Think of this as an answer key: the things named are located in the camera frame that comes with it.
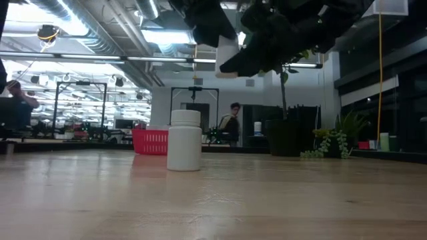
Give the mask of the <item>small potted succulent plant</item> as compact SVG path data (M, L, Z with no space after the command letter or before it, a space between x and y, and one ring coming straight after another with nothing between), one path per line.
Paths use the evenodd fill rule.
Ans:
M358 136L370 122L365 116L354 112L337 115L333 129L315 129L314 148L303 151L300 157L307 159L347 159L356 146Z

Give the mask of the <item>black gantry frame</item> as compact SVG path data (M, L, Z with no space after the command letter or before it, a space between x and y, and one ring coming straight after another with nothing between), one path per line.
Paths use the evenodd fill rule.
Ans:
M107 99L107 83L96 83L91 81L58 81L55 89L55 100L54 100L54 110L53 110L53 122L51 126L51 136L54 137L56 130L56 122L57 122L57 106L59 103L59 95L66 90L66 88L70 85L80 85L80 86L90 86L90 85L102 85L104 90L101 92L103 94L103 102L102 102L102 112L101 112L101 130L99 131L99 142L103 141L104 133L104 120L105 120L105 104Z
M181 93L189 94L189 101L179 104L180 110L198 111L200 113L199 126L202 130L202 143L208 146L220 143L218 139L219 96L218 88L172 87L170 90L169 111L173 111L173 102Z

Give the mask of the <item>red plastic mesh basket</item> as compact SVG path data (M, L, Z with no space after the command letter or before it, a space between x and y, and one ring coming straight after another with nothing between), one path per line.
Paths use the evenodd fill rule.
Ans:
M132 130L133 148L139 155L167 155L167 130Z

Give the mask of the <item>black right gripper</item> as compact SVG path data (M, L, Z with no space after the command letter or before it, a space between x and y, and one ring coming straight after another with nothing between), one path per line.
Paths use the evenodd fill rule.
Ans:
M198 45L217 47L220 36L237 39L220 0L168 2L192 30ZM304 51L329 51L330 36L322 18L329 6L330 0L254 0L241 18L251 39L245 48L220 65L220 71L252 77L260 71L279 71L280 63L301 58Z

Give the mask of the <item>black round ceiling device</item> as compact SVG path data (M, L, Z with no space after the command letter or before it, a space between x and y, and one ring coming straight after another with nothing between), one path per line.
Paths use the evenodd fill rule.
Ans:
M45 43L53 43L59 33L60 28L54 25L42 25L41 28L37 31L37 37L39 40Z

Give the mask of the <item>bright ceiling light panel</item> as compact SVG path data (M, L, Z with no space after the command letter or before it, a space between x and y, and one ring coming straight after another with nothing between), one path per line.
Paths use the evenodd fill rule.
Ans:
M145 40L158 45L167 44L195 44L193 35L189 31L142 30Z

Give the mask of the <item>silver ceiling air duct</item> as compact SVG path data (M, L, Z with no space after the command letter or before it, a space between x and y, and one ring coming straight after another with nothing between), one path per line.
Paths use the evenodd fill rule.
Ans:
M144 19L152 20L159 17L159 5L157 0L134 0L138 11Z

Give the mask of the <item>black cabinet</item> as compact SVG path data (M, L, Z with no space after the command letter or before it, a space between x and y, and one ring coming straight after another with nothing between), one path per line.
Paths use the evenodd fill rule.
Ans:
M300 124L302 146L310 148L314 142L314 129L321 127L321 109L304 105L288 108L288 119ZM268 148L266 121L282 119L283 109L279 106L243 105L240 116L240 144L242 147ZM254 136L254 122L262 122L262 136Z

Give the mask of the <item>person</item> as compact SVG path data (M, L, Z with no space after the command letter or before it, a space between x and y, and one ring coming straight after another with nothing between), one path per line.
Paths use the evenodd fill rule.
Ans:
M39 107L39 102L21 89L17 80L7 82L10 97L0 97L0 127L24 129L31 125L31 113Z
M227 142L230 147L237 147L240 138L240 122L238 120L238 113L241 105L238 102L230 105L230 113L221 118L218 127L221 140Z

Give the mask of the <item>long ceiling light bar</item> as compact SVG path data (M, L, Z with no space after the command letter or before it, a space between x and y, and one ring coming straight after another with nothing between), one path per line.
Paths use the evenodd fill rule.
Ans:
M215 59L198 59L182 57L128 57L116 55L84 55L84 54L66 54L66 53L40 53L40 52L18 52L18 51L0 51L0 57L14 57L22 59L44 58L44 59L76 59L92 61L143 61L154 63L204 63L216 64Z

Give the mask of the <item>leafy green plant, black pot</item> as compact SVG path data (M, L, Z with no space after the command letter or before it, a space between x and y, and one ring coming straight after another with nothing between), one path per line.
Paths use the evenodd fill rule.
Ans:
M272 71L272 84L265 85L266 96L270 105L279 106L283 109L282 119L266 121L267 140L269 143L270 153L273 156L298 157L303 151L313 148L302 146L303 136L299 133L300 124L297 121L288 119L288 108L294 105L304 105L297 102L294 105L288 105L286 101L286 83L290 75L298 74L293 63L283 64L278 72ZM304 105L309 107L320 107L317 103Z

